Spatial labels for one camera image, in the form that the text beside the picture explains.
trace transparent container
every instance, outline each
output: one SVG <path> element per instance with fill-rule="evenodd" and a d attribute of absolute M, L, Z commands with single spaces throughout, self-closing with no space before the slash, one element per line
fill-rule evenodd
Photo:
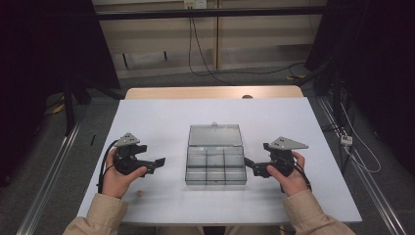
<path fill-rule="evenodd" d="M 187 185 L 245 185 L 244 148 L 238 125 L 192 125 Z"/>

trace white table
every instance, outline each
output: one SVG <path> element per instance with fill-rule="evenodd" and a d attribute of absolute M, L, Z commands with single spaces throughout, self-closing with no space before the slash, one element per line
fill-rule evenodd
<path fill-rule="evenodd" d="M 86 216 L 101 159 L 113 140 L 131 132 L 148 145 L 139 159 L 166 158 L 165 166 L 131 184 L 123 222 L 139 225 L 269 225 L 288 222 L 286 197 L 273 179 L 247 168 L 244 186 L 187 186 L 185 165 L 191 124 L 239 124 L 245 156 L 269 161 L 262 143 L 279 136 L 307 144 L 305 172 L 325 213 L 343 222 L 361 221 L 339 168 L 306 98 L 150 99 L 121 101 L 78 215 Z M 142 191 L 141 196 L 135 192 Z"/>

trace sleeve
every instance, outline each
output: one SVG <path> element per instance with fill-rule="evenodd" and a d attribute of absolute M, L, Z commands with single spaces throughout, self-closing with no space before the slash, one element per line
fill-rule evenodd
<path fill-rule="evenodd" d="M 297 235 L 354 234 L 344 223 L 325 214 L 310 190 L 288 197 L 284 208 Z"/>
<path fill-rule="evenodd" d="M 111 234 L 118 232 L 119 225 L 127 211 L 128 204 L 120 199 L 95 194 L 86 217 L 75 218 L 64 235 L 70 234 Z"/>

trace cable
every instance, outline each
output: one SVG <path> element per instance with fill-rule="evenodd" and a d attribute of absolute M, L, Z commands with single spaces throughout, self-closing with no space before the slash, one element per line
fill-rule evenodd
<path fill-rule="evenodd" d="M 285 230 L 285 229 L 283 229 L 283 228 L 281 228 L 280 226 L 277 226 L 277 228 L 280 230 L 280 231 L 282 231 L 282 232 L 285 232 L 285 233 L 287 233 L 287 234 L 296 234 L 296 231 L 288 231 L 288 230 Z"/>
<path fill-rule="evenodd" d="M 100 169 L 100 174 L 99 174 L 99 178 L 98 178 L 98 193 L 102 193 L 103 192 L 103 186 L 104 186 L 104 174 L 107 172 L 107 170 L 109 168 L 111 168 L 112 166 L 114 166 L 113 164 L 108 167 L 105 172 L 104 172 L 104 166 L 105 166 L 105 161 L 107 160 L 107 156 L 108 153 L 110 152 L 110 149 L 113 147 L 113 145 L 117 142 L 118 140 L 115 140 L 113 143 L 110 144 L 110 146 L 108 147 L 107 151 L 105 152 L 105 155 L 103 157 L 103 161 L 101 162 L 101 169 Z"/>
<path fill-rule="evenodd" d="M 367 168 L 364 164 L 361 164 L 357 161 L 357 159 L 354 157 L 354 155 L 347 149 L 345 148 L 345 151 L 350 155 L 351 159 L 354 160 L 361 168 L 363 168 L 364 170 L 368 171 L 368 172 L 372 172 L 372 173 L 376 173 L 379 172 L 382 169 L 381 163 L 379 162 L 378 158 L 376 158 L 375 154 L 372 152 L 372 150 L 363 142 L 362 139 L 360 139 L 360 137 L 357 135 L 356 131 L 354 130 L 353 126 L 351 125 L 351 122 L 348 118 L 348 115 L 346 113 L 345 107 L 343 106 L 343 104 L 341 104 L 343 111 L 345 112 L 345 116 L 347 119 L 348 124 L 350 125 L 351 131 L 354 133 L 354 135 L 357 137 L 357 139 L 360 141 L 360 143 L 362 143 L 366 149 L 370 152 L 370 154 L 373 156 L 373 158 L 376 160 L 376 162 L 378 163 L 379 168 L 378 169 L 369 169 Z"/>
<path fill-rule="evenodd" d="M 189 45 L 189 53 L 188 53 L 188 65 L 189 65 L 190 71 L 194 75 L 197 75 L 197 76 L 209 76 L 209 75 L 211 75 L 216 80 L 219 80 L 221 82 L 225 82 L 225 81 L 222 81 L 222 80 L 218 79 L 214 75 L 215 74 L 231 74 L 231 73 L 234 73 L 234 74 L 256 74 L 256 75 L 263 75 L 263 74 L 271 74 L 271 73 L 275 73 L 275 72 L 279 72 L 279 71 L 285 71 L 285 70 L 289 70 L 290 73 L 293 74 L 292 71 L 291 71 L 291 68 L 292 67 L 297 66 L 297 65 L 304 65 L 305 64 L 305 62 L 293 63 L 293 64 L 291 64 L 291 65 L 289 65 L 289 66 L 287 66 L 285 68 L 278 69 L 278 70 L 271 70 L 271 71 L 214 71 L 214 72 L 212 72 L 212 71 L 210 71 L 208 69 L 208 65 L 207 65 L 206 60 L 205 60 L 205 57 L 204 57 L 204 55 L 202 53 L 202 49 L 201 49 L 201 45 L 199 43 L 199 37 L 198 37 L 198 34 L 197 34 L 197 30 L 196 30 L 196 25 L 195 25 L 194 19 L 193 18 L 192 19 L 189 19 L 189 23 L 190 23 L 190 45 Z M 206 67 L 206 69 L 208 71 L 208 73 L 205 73 L 205 74 L 199 74 L 199 73 L 194 72 L 193 69 L 192 69 L 191 63 L 190 63 L 191 62 L 191 56 L 190 56 L 190 54 L 191 54 L 191 51 L 192 51 L 192 23 L 193 23 L 193 27 L 194 27 L 194 31 L 195 31 L 195 37 L 196 37 L 196 40 L 197 40 L 198 46 L 199 46 L 199 52 L 200 52 L 200 54 L 202 56 L 202 59 L 203 59 L 204 64 L 205 64 L 205 67 Z"/>
<path fill-rule="evenodd" d="M 192 70 L 192 67 L 190 66 L 190 52 L 191 52 L 191 49 L 192 49 L 192 23 L 193 23 L 193 29 L 195 30 L 195 37 L 196 37 L 196 41 L 198 42 L 199 52 L 201 53 L 201 57 L 204 61 L 205 68 L 207 69 L 209 75 L 211 75 L 217 81 L 220 81 L 220 82 L 225 83 L 227 85 L 234 86 L 235 84 L 232 84 L 230 82 L 221 80 L 221 79 L 217 78 L 216 76 L 214 76 L 213 73 L 211 73 L 210 69 L 208 68 L 207 62 L 205 60 L 204 54 L 202 53 L 202 48 L 201 48 L 201 44 L 199 43 L 198 33 L 196 32 L 195 20 L 193 18 L 189 18 L 189 23 L 190 23 L 189 68 L 191 69 L 192 73 L 195 74 Z"/>
<path fill-rule="evenodd" d="M 308 180 L 307 176 L 305 175 L 304 169 L 301 167 L 301 165 L 299 165 L 297 162 L 295 162 L 294 164 L 288 162 L 287 160 L 283 159 L 283 158 L 278 158 L 278 160 L 283 161 L 284 163 L 290 165 L 291 167 L 293 167 L 296 171 L 299 172 L 299 174 L 302 176 L 302 178 L 305 181 L 305 184 L 307 185 L 307 188 L 312 192 L 312 188 L 311 188 L 311 183 Z"/>

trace human hand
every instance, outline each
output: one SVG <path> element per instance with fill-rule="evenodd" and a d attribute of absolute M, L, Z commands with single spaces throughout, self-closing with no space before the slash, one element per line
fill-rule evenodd
<path fill-rule="evenodd" d="M 141 166 L 133 172 L 123 175 L 114 167 L 114 155 L 116 149 L 112 149 L 106 159 L 106 173 L 104 175 L 102 194 L 121 199 L 127 192 L 129 185 L 135 179 L 147 172 L 145 166 Z"/>
<path fill-rule="evenodd" d="M 294 151 L 293 157 L 297 159 L 297 165 L 304 168 L 305 158 L 301 154 Z M 294 169 L 294 171 L 287 177 L 272 165 L 268 165 L 266 170 L 268 170 L 268 172 L 281 183 L 284 192 L 289 197 L 307 189 L 307 184 L 305 183 L 304 178 L 296 169 Z"/>

